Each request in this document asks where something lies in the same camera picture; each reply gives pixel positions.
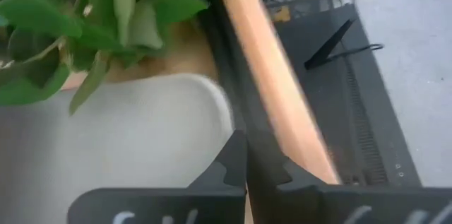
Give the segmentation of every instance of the wooden edge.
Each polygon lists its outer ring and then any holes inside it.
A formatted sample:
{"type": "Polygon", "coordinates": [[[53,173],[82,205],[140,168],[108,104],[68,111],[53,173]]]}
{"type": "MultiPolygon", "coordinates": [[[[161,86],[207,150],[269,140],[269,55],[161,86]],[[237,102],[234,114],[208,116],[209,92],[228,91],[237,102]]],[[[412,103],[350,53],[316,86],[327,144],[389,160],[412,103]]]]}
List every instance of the wooden edge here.
{"type": "Polygon", "coordinates": [[[282,150],[329,184],[335,168],[260,0],[223,0],[282,150]]]}
{"type": "Polygon", "coordinates": [[[80,84],[85,80],[86,73],[80,72],[80,73],[71,73],[69,77],[66,79],[66,82],[64,82],[63,86],[61,87],[62,90],[70,90],[73,88],[77,88],[80,86],[80,84]]]}

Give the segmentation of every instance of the green plant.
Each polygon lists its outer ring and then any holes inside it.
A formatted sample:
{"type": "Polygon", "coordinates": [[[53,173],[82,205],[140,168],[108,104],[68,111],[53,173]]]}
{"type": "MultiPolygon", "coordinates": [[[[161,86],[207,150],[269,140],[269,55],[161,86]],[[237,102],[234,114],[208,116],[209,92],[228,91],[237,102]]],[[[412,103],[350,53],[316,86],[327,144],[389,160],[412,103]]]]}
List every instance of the green plant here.
{"type": "Polygon", "coordinates": [[[0,105],[45,100],[71,71],[87,71],[73,114],[112,61],[126,68],[164,53],[168,27],[207,7],[204,0],[0,0],[0,37],[7,42],[0,105]]]}

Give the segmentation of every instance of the white surface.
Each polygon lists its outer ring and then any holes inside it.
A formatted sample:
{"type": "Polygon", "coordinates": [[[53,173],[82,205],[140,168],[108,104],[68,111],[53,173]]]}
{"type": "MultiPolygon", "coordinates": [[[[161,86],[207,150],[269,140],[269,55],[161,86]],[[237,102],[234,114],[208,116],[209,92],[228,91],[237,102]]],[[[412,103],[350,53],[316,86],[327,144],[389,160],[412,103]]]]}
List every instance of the white surface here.
{"type": "Polygon", "coordinates": [[[452,0],[357,0],[424,186],[452,187],[452,0]]]}
{"type": "Polygon", "coordinates": [[[103,85],[70,117],[73,94],[0,107],[0,223],[65,223],[100,187],[186,187],[233,130],[221,89],[201,76],[103,85]]]}

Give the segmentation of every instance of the gray floor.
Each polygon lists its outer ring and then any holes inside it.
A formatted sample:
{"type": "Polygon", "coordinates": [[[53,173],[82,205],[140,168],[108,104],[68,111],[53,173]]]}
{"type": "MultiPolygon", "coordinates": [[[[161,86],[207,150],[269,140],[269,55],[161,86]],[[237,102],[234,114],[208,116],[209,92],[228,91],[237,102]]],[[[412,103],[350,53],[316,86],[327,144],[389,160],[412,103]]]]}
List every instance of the gray floor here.
{"type": "Polygon", "coordinates": [[[452,0],[357,0],[424,186],[452,187],[452,0]]]}

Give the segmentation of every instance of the black device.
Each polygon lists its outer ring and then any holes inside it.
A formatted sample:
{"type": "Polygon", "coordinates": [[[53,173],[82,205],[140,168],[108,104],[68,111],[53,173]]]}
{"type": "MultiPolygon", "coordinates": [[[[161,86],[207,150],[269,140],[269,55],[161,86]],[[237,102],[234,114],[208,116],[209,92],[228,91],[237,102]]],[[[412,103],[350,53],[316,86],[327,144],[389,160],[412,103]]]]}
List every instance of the black device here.
{"type": "Polygon", "coordinates": [[[420,186],[371,45],[353,4],[268,2],[275,29],[343,182],[420,186]]]}
{"type": "MultiPolygon", "coordinates": [[[[222,0],[209,2],[199,19],[220,84],[232,103],[237,130],[189,187],[90,191],[70,207],[69,224],[242,224],[245,182],[255,224],[452,223],[452,189],[327,185],[284,156],[222,0]]],[[[331,35],[346,28],[347,20],[331,29],[331,35]]],[[[356,22],[349,30],[358,27],[356,22]]],[[[314,53],[300,66],[304,68],[314,53]]]]}

